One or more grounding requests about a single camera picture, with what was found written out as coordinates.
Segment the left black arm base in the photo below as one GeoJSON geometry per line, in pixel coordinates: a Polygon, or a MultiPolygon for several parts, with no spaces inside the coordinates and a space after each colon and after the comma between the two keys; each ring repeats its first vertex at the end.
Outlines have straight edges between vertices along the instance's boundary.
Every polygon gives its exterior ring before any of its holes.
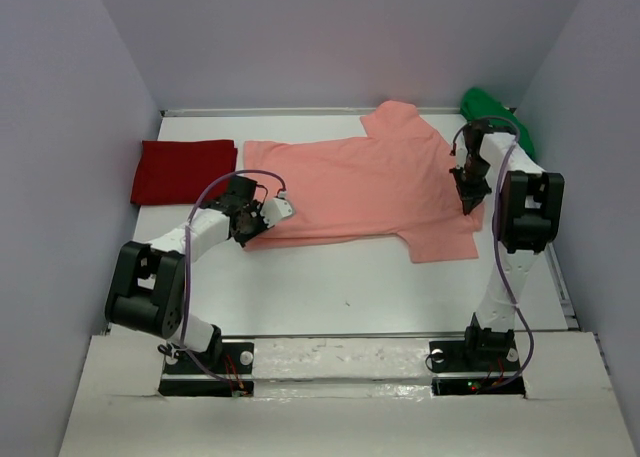
{"type": "Polygon", "coordinates": [[[158,387],[162,396],[240,398],[254,394],[253,342],[224,341],[216,362],[206,354],[197,354],[207,372],[173,344],[160,344],[158,351],[164,356],[158,387]]]}

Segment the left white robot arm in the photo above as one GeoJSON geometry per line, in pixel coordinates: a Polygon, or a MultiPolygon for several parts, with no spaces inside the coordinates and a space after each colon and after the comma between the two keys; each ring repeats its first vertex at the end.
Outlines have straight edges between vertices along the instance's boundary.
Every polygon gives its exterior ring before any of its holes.
{"type": "Polygon", "coordinates": [[[232,173],[216,198],[199,199],[187,220],[149,242],[129,241],[118,254],[105,304],[105,318],[115,325],[166,341],[161,351],[178,351],[195,369],[215,369],[223,354],[222,332],[190,312],[191,266],[228,240],[246,245],[266,231],[261,185],[232,173]]]}

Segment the pink t-shirt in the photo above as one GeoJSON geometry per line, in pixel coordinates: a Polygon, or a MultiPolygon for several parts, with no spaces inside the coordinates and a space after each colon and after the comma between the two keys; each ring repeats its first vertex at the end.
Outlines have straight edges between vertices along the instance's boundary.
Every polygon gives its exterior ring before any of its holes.
{"type": "Polygon", "coordinates": [[[360,119],[364,135],[312,143],[247,141],[243,166],[280,175],[295,214],[250,250],[394,235],[414,263],[475,259],[484,211],[466,215],[448,143],[408,103],[387,101],[360,119]]]}

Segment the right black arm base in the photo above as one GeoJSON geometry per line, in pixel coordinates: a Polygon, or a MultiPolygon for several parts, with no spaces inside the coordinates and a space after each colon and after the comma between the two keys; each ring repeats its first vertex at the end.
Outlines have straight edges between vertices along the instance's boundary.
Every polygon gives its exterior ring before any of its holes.
{"type": "Polygon", "coordinates": [[[462,340],[431,341],[425,366],[436,397],[526,394],[523,378],[514,378],[520,370],[514,348],[500,354],[472,351],[462,340]]]}

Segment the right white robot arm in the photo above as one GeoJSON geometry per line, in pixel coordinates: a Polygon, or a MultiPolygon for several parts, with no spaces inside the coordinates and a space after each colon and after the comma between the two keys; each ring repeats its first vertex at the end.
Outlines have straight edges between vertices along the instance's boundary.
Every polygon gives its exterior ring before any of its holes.
{"type": "Polygon", "coordinates": [[[487,196],[494,199],[494,268],[458,351],[468,369],[504,361],[514,348],[515,322],[526,321],[521,293],[533,264],[559,230],[564,177],[535,163],[519,140],[517,125],[489,116],[467,122],[452,143],[452,156],[459,143],[465,148],[450,169],[463,213],[470,215],[487,196]]]}

